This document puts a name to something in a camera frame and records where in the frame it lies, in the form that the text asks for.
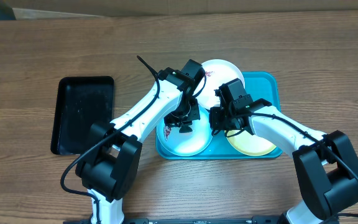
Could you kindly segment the light blue plate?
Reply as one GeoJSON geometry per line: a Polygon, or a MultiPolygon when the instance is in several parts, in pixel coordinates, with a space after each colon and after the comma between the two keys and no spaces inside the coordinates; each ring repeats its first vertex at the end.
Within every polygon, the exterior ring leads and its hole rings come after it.
{"type": "Polygon", "coordinates": [[[156,127],[156,150],[166,159],[185,159],[203,152],[212,140],[209,113],[200,108],[200,119],[193,121],[189,133],[169,128],[161,121],[156,127]]]}

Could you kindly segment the pink green sponge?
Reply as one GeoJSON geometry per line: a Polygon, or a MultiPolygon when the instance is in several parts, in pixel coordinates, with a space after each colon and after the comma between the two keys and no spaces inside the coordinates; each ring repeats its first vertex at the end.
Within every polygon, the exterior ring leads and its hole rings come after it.
{"type": "Polygon", "coordinates": [[[182,125],[179,129],[179,133],[191,133],[193,131],[191,125],[182,125]]]}

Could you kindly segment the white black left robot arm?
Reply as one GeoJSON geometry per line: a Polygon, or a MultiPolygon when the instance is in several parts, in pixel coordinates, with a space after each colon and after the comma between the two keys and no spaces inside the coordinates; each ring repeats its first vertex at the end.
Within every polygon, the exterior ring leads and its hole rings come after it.
{"type": "Polygon", "coordinates": [[[189,60],[181,70],[151,70],[155,83],[124,115],[110,123],[95,123],[75,173],[93,203],[90,223],[122,223],[122,199],[132,187],[142,143],[150,132],[174,111],[187,114],[188,100],[205,76],[202,65],[189,60]]]}

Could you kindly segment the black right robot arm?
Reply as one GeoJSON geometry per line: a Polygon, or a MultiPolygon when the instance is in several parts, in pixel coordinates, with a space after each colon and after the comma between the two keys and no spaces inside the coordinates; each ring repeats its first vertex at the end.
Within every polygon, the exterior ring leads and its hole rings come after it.
{"type": "Polygon", "coordinates": [[[326,134],[282,114],[271,102],[256,101],[236,78],[214,89],[219,106],[210,109],[212,134],[243,132],[263,138],[293,159],[302,201],[277,223],[338,223],[358,218],[358,156],[341,131],[326,134]]]}

